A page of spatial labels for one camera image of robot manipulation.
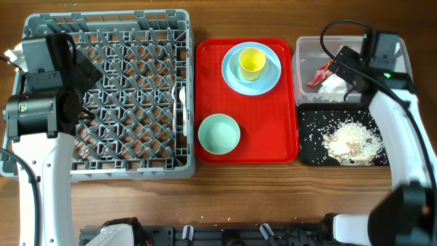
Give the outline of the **white napkin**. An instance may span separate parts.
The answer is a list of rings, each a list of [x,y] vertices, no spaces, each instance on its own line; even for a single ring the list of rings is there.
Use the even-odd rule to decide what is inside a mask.
[[[318,92],[320,94],[345,94],[347,90],[347,83],[341,77],[332,74],[322,82]]]

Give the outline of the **red snack wrapper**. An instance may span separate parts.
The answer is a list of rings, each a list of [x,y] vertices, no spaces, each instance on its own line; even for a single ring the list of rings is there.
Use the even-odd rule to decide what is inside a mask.
[[[327,78],[334,74],[334,72],[330,71],[328,68],[333,63],[332,59],[329,59],[323,66],[321,66],[315,73],[314,78],[308,82],[307,87],[316,87],[321,84]]]

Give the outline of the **mint green bowl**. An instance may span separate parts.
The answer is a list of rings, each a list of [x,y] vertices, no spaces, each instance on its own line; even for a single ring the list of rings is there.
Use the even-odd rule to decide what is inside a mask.
[[[200,124],[197,137],[201,147],[210,154],[227,154],[240,142],[240,127],[229,115],[216,113]]]

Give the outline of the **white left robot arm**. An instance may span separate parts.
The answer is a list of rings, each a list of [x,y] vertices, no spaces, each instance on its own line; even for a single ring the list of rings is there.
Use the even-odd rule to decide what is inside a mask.
[[[102,73],[68,33],[22,41],[27,71],[3,111],[18,164],[21,245],[76,245],[71,166],[76,126],[96,116],[83,97]]]

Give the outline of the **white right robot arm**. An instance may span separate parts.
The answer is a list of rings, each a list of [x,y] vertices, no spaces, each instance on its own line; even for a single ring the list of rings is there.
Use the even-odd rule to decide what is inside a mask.
[[[411,76],[395,71],[395,49],[382,57],[344,46],[330,69],[349,79],[360,75],[358,90],[380,130],[391,168],[393,190],[369,215],[335,215],[335,242],[353,245],[436,244],[436,154],[419,115]]]

